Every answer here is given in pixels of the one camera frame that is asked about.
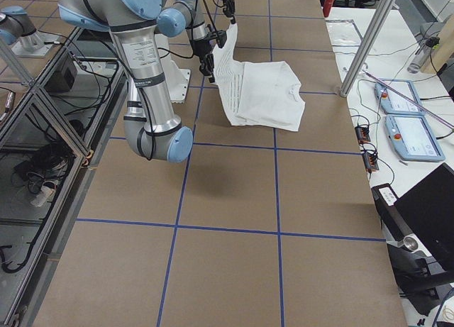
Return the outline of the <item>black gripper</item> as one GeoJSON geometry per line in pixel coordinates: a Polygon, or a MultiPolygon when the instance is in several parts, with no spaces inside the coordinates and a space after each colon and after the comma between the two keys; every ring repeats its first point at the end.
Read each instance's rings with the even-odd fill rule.
{"type": "Polygon", "coordinates": [[[235,1],[234,0],[219,0],[221,1],[222,5],[222,10],[223,13],[226,17],[230,17],[230,22],[231,24],[236,24],[236,18],[234,17],[235,15],[235,1]]]}
{"type": "Polygon", "coordinates": [[[216,78],[214,76],[214,56],[213,46],[208,40],[194,40],[193,53],[199,58],[199,71],[206,77],[209,82],[214,84],[216,78]]]}

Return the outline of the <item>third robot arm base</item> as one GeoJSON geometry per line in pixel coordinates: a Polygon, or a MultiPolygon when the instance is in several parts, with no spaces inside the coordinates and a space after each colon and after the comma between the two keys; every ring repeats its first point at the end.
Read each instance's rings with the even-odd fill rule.
{"type": "Polygon", "coordinates": [[[7,6],[1,9],[1,39],[12,47],[15,55],[45,57],[52,47],[52,42],[45,43],[45,37],[46,35],[39,34],[23,7],[7,6]]]}

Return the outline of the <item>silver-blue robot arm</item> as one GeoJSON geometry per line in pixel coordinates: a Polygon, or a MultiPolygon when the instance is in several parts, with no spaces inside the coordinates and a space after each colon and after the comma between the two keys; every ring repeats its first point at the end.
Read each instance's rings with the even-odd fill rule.
{"type": "Polygon", "coordinates": [[[205,24],[202,0],[175,0],[169,8],[162,0],[59,0],[58,7],[73,26],[110,34],[138,93],[124,117],[131,149],[148,160],[186,160],[193,133],[173,111],[155,35],[186,32],[201,72],[210,76],[216,34],[205,24]]]}

